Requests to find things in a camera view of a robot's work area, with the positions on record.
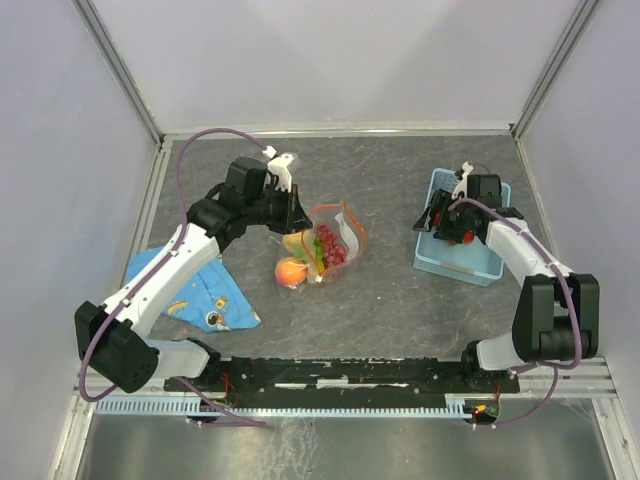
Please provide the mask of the yellow lemon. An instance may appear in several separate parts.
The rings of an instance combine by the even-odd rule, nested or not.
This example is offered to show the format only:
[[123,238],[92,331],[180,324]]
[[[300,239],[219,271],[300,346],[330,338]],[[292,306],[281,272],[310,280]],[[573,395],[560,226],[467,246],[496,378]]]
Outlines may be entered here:
[[304,235],[304,232],[284,235],[282,238],[282,245],[289,253],[296,255],[300,251],[304,250]]

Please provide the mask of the clear zip top bag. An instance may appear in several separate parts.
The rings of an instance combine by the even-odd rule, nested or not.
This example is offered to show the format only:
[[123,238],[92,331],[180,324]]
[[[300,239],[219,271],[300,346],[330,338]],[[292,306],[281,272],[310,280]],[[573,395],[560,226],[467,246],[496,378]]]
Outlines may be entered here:
[[367,236],[346,202],[320,205],[311,229],[282,237],[274,277],[279,287],[299,290],[339,278],[364,253]]

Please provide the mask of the purple grapes bunch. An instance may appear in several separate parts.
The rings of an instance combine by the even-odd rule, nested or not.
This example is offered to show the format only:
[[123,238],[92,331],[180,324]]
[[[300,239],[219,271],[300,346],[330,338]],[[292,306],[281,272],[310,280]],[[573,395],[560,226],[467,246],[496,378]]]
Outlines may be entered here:
[[341,265],[346,261],[347,250],[338,241],[338,235],[327,225],[321,224],[315,230],[324,248],[325,268]]

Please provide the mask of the orange peach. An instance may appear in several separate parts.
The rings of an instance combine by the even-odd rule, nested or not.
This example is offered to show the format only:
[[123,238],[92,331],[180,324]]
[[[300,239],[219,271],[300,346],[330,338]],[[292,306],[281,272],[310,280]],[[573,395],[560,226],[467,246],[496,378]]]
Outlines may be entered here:
[[308,274],[307,264],[295,257],[280,259],[275,267],[274,275],[277,283],[283,287],[294,289],[303,283]]

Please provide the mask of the light blue plastic basket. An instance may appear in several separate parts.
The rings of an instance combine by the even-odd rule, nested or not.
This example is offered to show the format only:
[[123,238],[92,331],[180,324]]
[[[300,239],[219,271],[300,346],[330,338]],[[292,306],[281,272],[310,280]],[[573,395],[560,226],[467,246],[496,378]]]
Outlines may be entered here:
[[[427,192],[425,209],[438,189],[453,191],[458,183],[453,170],[433,170]],[[510,206],[511,186],[502,182],[503,207]],[[500,280],[504,262],[477,238],[468,245],[449,245],[435,239],[433,232],[419,232],[415,247],[413,266],[417,270],[487,287]]]

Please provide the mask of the green grapes bunch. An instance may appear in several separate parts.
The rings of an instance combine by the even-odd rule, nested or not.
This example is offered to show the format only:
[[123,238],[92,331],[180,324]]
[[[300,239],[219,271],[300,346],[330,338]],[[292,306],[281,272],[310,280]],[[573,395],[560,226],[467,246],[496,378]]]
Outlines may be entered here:
[[312,232],[305,232],[298,238],[294,245],[294,257],[299,260],[310,262],[314,260],[318,265],[324,264],[324,248],[318,236]]

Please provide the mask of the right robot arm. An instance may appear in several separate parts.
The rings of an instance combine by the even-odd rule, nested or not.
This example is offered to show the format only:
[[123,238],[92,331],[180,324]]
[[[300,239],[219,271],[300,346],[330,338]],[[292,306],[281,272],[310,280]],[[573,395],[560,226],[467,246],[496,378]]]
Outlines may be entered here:
[[598,280],[555,258],[510,200],[496,174],[437,168],[413,226],[416,269],[481,287],[509,271],[520,286],[510,330],[469,343],[461,356],[459,379],[472,391],[491,384],[495,371],[574,369],[599,346]]

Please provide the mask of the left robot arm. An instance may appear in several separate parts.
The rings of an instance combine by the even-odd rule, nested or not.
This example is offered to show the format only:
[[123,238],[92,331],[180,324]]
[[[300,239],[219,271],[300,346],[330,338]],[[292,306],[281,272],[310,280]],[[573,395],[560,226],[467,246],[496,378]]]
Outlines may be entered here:
[[80,373],[93,370],[126,393],[152,379],[186,377],[209,390],[221,378],[216,352],[194,340],[160,341],[148,335],[162,311],[207,263],[251,226],[286,235],[311,229],[292,169],[292,153],[267,163],[239,157],[224,182],[191,205],[186,220],[160,252],[125,286],[74,315]]

